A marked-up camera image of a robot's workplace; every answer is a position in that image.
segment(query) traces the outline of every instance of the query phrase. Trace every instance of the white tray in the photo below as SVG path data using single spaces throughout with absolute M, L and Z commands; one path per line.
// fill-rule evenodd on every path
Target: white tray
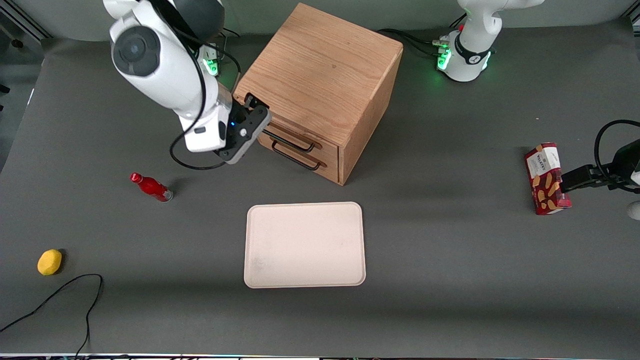
M 244 283 L 250 288 L 357 286 L 365 276 L 362 209 L 355 202 L 249 209 Z

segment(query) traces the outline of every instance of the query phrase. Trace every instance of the gray backdrop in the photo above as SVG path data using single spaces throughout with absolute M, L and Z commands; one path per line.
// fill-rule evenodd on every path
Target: gray backdrop
M 109 40 L 113 19 L 102 0 L 14 0 L 56 37 Z M 299 0 L 223 0 L 226 27 L 272 34 Z M 303 0 L 369 29 L 447 26 L 463 11 L 456 0 Z M 619 17 L 634 0 L 546 0 L 526 10 L 501 12 L 507 28 L 598 24 Z

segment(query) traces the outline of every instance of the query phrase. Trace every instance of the green led light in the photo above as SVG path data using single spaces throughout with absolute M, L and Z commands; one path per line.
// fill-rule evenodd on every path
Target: green led light
M 491 57 L 491 51 L 486 55 L 486 60 L 484 61 L 484 65 L 482 65 L 482 69 L 486 69 L 486 66 L 489 64 L 489 58 Z
M 440 70 L 444 70 L 449 64 L 449 59 L 451 59 L 451 50 L 447 50 L 447 52 L 440 55 L 440 57 L 441 58 L 438 60 L 438 68 L 440 68 Z
M 211 76 L 218 76 L 218 61 L 212 59 L 202 59 L 202 63 L 207 68 Z

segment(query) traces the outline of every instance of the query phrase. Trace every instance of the wooden box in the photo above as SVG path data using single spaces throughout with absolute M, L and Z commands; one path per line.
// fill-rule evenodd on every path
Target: wooden box
M 298 4 L 240 80 L 273 113 L 258 141 L 344 185 L 389 104 L 403 46 Z

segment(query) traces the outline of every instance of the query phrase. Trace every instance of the black cord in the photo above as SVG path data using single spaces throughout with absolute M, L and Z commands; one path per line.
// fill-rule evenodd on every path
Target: black cord
M 53 298 L 54 296 L 56 296 L 60 291 L 62 291 L 62 289 L 64 289 L 67 285 L 71 284 L 72 282 L 85 277 L 85 276 L 97 276 L 98 278 L 100 278 L 100 283 L 98 284 L 98 291 L 95 294 L 95 299 L 93 300 L 93 303 L 91 304 L 91 307 L 89 307 L 89 310 L 87 310 L 86 315 L 84 316 L 84 320 L 86 321 L 86 335 L 84 336 L 84 341 L 82 342 L 82 345 L 80 345 L 80 347 L 78 348 L 78 351 L 76 351 L 76 356 L 78 357 L 78 354 L 80 354 L 80 351 L 82 350 L 82 348 L 86 345 L 86 342 L 89 341 L 89 337 L 91 336 L 90 334 L 90 328 L 89 328 L 89 314 L 91 313 L 91 310 L 93 310 L 93 307 L 96 305 L 96 303 L 98 302 L 98 298 L 100 297 L 100 293 L 102 293 L 102 289 L 104 287 L 104 278 L 102 277 L 102 275 L 100 274 L 84 274 L 84 275 L 78 275 L 75 278 L 67 281 L 63 286 L 60 286 L 56 291 L 53 292 L 53 294 L 49 295 L 49 297 L 47 297 L 40 305 L 38 305 L 38 307 L 35 308 L 35 310 L 33 310 L 32 312 L 28 313 L 27 315 L 24 315 L 22 317 L 20 317 L 17 320 L 12 321 L 9 325 L 3 327 L 2 329 L 0 329 L 0 332 L 3 332 L 7 329 L 9 329 L 11 326 L 14 326 L 15 324 L 23 321 L 24 319 L 28 318 L 29 316 L 33 315 L 36 313 L 36 311 L 40 310 L 41 307 L 44 306 L 44 304 L 46 304 L 49 300 L 51 300 L 51 298 Z
M 593 146 L 593 157 L 595 158 L 595 161 L 596 161 L 596 167 L 598 167 L 598 170 L 600 171 L 600 173 L 602 173 L 602 176 L 604 176 L 604 178 L 609 182 L 609 184 L 619 189 L 625 190 L 626 192 L 640 193 L 640 189 L 628 188 L 626 186 L 618 184 L 616 181 L 613 181 L 609 176 L 609 174 L 602 168 L 602 164 L 600 163 L 600 139 L 602 138 L 602 135 L 605 133 L 605 131 L 607 131 L 607 129 L 609 129 L 610 127 L 616 124 L 627 124 L 627 125 L 640 127 L 640 122 L 633 121 L 633 120 L 624 120 L 624 119 L 614 120 L 606 124 L 605 126 L 603 126 L 598 132 L 598 134 L 596 135 L 596 141 Z
M 403 40 L 405 40 L 409 45 L 411 45 L 414 49 L 418 50 L 419 52 L 421 52 L 422 54 L 426 54 L 429 56 L 434 56 L 434 57 L 438 57 L 440 56 L 440 54 L 438 53 L 432 53 L 429 51 L 426 51 L 422 48 L 420 48 L 418 46 L 418 44 L 414 43 L 414 42 L 418 42 L 420 44 L 424 44 L 424 45 L 431 45 L 431 42 L 423 40 L 421 38 L 417 38 L 407 32 L 401 31 L 401 30 L 396 30 L 396 29 L 380 29 L 376 31 L 377 33 L 392 33 L 392 34 L 396 34 L 398 36 L 400 36 Z
M 464 20 L 464 18 L 467 17 L 467 13 L 465 12 L 464 14 L 462 14 L 461 17 L 458 17 L 456 20 L 454 20 L 454 22 L 451 23 L 451 25 L 449 25 L 450 28 L 455 28 L 456 26 L 458 26 L 458 24 Z
M 385 29 L 380 29 L 377 31 L 378 33 L 394 33 L 394 34 L 398 34 L 401 35 L 402 37 L 405 38 L 409 38 L 415 42 L 419 42 L 420 44 L 425 44 L 425 45 L 431 45 L 430 41 L 427 40 L 423 40 L 419 37 L 415 37 L 409 33 L 407 33 L 406 31 L 402 31 L 402 30 L 398 30 L 398 29 L 390 29 L 390 28 L 385 28 Z
M 176 34 L 179 34 L 183 38 L 186 38 L 186 39 L 191 40 L 193 42 L 197 42 L 198 44 L 200 44 L 202 46 L 207 46 L 207 47 L 210 47 L 211 49 L 215 49 L 219 53 L 223 53 L 228 58 L 230 58 L 231 61 L 234 62 L 234 64 L 236 65 L 238 74 L 242 74 L 242 69 L 240 68 L 240 63 L 238 62 L 238 60 L 235 57 L 233 57 L 233 55 L 229 54 L 225 50 L 220 49 L 218 46 L 216 46 L 214 44 L 208 43 L 206 41 L 202 41 L 199 38 L 192 37 L 191 35 L 185 33 L 184 31 L 181 31 L 180 29 L 173 29 L 173 30 L 176 32 Z
M 215 46 L 213 44 L 210 44 L 208 42 L 204 42 L 198 38 L 192 37 L 191 35 L 181 31 L 180 29 L 174 28 L 173 26 L 170 26 L 170 28 L 172 29 L 172 31 L 175 33 L 175 36 L 180 40 L 182 46 L 184 47 L 185 51 L 187 51 L 188 53 L 190 53 L 189 51 L 189 46 L 187 44 L 184 43 L 184 41 L 182 41 L 181 38 L 186 38 L 188 40 L 194 41 L 200 45 L 204 45 L 207 47 L 210 47 L 212 49 L 217 50 L 219 53 L 222 53 L 224 55 L 226 55 L 228 58 L 230 58 L 236 65 L 237 69 L 238 69 L 238 76 L 236 77 L 236 83 L 234 84 L 234 88 L 237 85 L 237 81 L 240 77 L 241 74 L 241 68 L 240 68 L 240 63 L 238 63 L 238 61 L 236 60 L 235 57 L 233 57 L 231 54 L 229 54 L 228 52 L 226 52 L 225 50 L 220 49 L 218 46 Z M 182 160 L 178 159 L 178 157 L 176 157 L 176 155 L 174 154 L 173 150 L 176 146 L 176 144 L 178 144 L 178 142 L 180 140 L 182 140 L 184 138 L 184 136 L 190 132 L 198 123 L 198 120 L 200 120 L 200 117 L 202 117 L 202 113 L 204 112 L 204 108 L 205 108 L 205 103 L 206 103 L 206 98 L 207 98 L 207 89 L 206 89 L 206 85 L 204 82 L 204 75 L 202 74 L 202 70 L 200 69 L 200 65 L 198 64 L 198 60 L 197 58 L 197 54 L 196 56 L 190 56 L 191 61 L 193 61 L 193 65 L 196 67 L 196 71 L 198 72 L 198 80 L 200 80 L 200 89 L 202 91 L 202 104 L 200 105 L 200 110 L 198 111 L 198 116 L 196 116 L 196 118 L 194 119 L 193 123 L 183 132 L 180 133 L 180 135 L 178 135 L 173 142 L 171 143 L 171 145 L 169 146 L 169 155 L 171 156 L 171 159 L 173 159 L 176 163 L 182 165 L 183 167 L 186 168 L 190 168 L 191 170 L 213 170 L 215 168 L 219 168 L 222 167 L 223 165 L 225 165 L 226 163 L 224 161 L 217 163 L 215 165 L 210 165 L 207 167 L 197 167 L 194 165 L 189 165 L 185 162 L 183 162 Z
M 240 34 L 239 34 L 239 33 L 236 33 L 236 32 L 235 32 L 235 31 L 233 31 L 233 30 L 229 30 L 229 29 L 227 29 L 227 28 L 222 28 L 222 30 L 224 30 L 224 31 L 228 31 L 228 32 L 230 32 L 231 34 L 233 34 L 233 35 L 235 35 L 235 36 L 237 36 L 237 37 L 240 37 Z
M 226 36 L 224 33 L 220 33 L 220 35 L 222 35 L 222 37 L 223 37 L 223 38 L 225 38 L 225 43 L 222 45 L 222 49 L 223 49 L 224 51 L 226 51 L 226 50 L 227 50 L 227 36 Z M 224 60 L 224 59 L 225 59 L 225 55 L 224 55 L 224 54 L 222 54 L 222 57 L 221 57 L 221 58 L 219 58 L 219 60 L 220 60 L 220 61 L 222 61 L 222 60 Z

